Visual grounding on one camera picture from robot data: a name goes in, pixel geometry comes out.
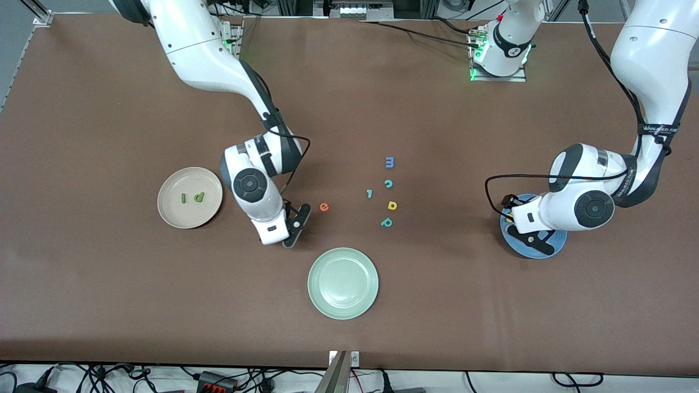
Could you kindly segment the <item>blue plate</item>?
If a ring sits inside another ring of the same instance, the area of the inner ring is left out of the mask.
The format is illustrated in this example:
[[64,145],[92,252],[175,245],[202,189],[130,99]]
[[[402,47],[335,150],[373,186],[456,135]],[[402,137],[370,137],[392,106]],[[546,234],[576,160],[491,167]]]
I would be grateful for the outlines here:
[[[515,205],[521,205],[521,204],[524,204],[531,199],[534,199],[535,197],[536,197],[535,194],[519,194],[519,195],[517,195],[517,199],[514,200],[513,203],[515,203]],[[510,211],[504,211],[502,209],[501,212],[503,214],[507,214]],[[524,244],[520,243],[516,239],[512,238],[506,232],[507,227],[510,225],[514,225],[514,224],[510,224],[508,222],[505,222],[505,217],[500,217],[500,232],[502,233],[502,236],[505,239],[505,242],[516,253],[518,253],[519,255],[521,255],[523,257],[529,258],[529,259],[546,259],[546,258],[552,257],[552,256],[546,257],[544,254],[541,254],[541,253],[537,252],[535,249],[531,249],[531,248],[525,246]],[[540,231],[539,237],[544,238],[545,236],[546,236],[546,232]],[[553,236],[548,240],[548,242],[550,244],[552,244],[552,246],[554,246],[554,249],[555,249],[553,256],[562,250],[562,248],[566,244],[566,241],[567,241],[567,232],[556,231],[553,234]]]

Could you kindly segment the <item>grey metal post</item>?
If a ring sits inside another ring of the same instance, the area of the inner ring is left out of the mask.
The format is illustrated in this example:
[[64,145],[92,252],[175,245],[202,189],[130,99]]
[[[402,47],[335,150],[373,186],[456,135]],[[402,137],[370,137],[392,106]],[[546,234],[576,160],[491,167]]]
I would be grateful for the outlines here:
[[330,364],[314,393],[347,393],[352,369],[352,352],[330,353]]

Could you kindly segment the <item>pale green plate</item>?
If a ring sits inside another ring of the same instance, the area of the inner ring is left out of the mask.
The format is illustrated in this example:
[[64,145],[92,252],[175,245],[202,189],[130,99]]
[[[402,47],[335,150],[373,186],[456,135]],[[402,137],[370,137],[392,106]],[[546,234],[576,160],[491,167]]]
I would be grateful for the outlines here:
[[307,291],[315,308],[330,319],[364,315],[378,296],[380,279],[369,256],[354,248],[334,248],[317,257]]

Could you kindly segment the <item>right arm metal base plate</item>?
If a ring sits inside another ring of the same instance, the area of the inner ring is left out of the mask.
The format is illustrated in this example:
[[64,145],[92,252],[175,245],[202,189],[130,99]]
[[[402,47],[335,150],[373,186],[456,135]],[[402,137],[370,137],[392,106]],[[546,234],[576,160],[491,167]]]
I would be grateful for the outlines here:
[[238,59],[242,47],[244,23],[232,24],[228,21],[221,22],[220,33],[228,52]]

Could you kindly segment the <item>black red power strip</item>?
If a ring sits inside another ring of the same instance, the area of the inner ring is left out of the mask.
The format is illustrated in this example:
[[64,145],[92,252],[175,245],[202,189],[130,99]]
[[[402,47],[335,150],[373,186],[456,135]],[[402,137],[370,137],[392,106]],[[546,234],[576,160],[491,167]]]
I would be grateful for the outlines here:
[[196,376],[198,382],[196,393],[234,393],[238,388],[238,381],[233,377],[207,371]]

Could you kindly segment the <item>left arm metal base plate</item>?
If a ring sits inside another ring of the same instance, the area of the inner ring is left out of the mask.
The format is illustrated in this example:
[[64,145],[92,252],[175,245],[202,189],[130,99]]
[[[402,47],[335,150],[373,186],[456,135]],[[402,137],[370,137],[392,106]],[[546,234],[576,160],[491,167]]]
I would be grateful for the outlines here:
[[526,82],[525,64],[532,49],[527,45],[513,45],[505,41],[505,50],[491,40],[491,32],[497,22],[469,30],[467,42],[475,47],[469,49],[471,81]]

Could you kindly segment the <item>silver metal device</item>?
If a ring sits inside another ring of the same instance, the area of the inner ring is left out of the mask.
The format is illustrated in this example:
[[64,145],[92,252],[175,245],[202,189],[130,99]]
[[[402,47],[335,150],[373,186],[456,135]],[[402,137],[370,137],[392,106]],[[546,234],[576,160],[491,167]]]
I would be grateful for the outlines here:
[[331,18],[379,22],[394,18],[392,0],[324,0],[323,10]]

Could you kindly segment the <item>beige brown plate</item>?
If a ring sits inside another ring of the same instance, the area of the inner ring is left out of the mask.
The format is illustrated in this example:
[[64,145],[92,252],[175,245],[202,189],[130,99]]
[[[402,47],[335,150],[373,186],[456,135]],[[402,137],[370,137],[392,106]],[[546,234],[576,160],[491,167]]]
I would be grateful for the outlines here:
[[[194,195],[205,192],[203,203]],[[181,203],[181,194],[187,203]],[[180,169],[162,184],[157,197],[157,210],[163,221],[178,229],[194,229],[206,224],[219,211],[224,196],[221,181],[214,172],[202,167]]]

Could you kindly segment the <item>aluminium frame post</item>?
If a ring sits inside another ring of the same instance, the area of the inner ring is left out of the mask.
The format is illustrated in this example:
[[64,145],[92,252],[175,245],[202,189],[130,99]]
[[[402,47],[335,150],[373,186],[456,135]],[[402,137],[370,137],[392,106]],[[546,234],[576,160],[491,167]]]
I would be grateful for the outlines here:
[[32,25],[35,27],[50,27],[53,18],[52,10],[48,9],[41,0],[19,0],[33,15]]

